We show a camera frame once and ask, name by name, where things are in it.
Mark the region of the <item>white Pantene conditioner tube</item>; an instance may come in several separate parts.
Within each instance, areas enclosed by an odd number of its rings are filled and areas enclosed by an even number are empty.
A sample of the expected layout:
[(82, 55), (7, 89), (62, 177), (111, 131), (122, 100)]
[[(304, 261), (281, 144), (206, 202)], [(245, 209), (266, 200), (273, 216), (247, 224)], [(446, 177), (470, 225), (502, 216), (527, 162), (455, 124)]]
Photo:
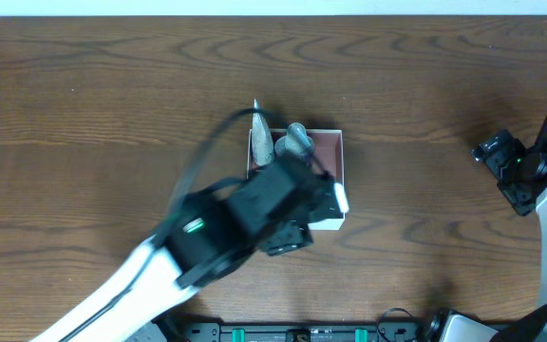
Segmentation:
[(251, 151), (253, 162), (265, 166), (274, 160), (274, 141), (264, 115), (255, 112), (252, 118)]

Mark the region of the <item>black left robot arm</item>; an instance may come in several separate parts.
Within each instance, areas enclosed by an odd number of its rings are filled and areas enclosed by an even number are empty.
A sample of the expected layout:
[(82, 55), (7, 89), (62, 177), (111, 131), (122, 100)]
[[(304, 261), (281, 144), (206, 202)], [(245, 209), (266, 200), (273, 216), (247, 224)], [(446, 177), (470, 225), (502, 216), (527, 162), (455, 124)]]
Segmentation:
[(345, 188), (293, 156), (247, 180), (224, 179), (181, 198), (154, 235), (39, 341), (124, 341), (244, 264), (311, 245), (311, 225), (344, 216)]

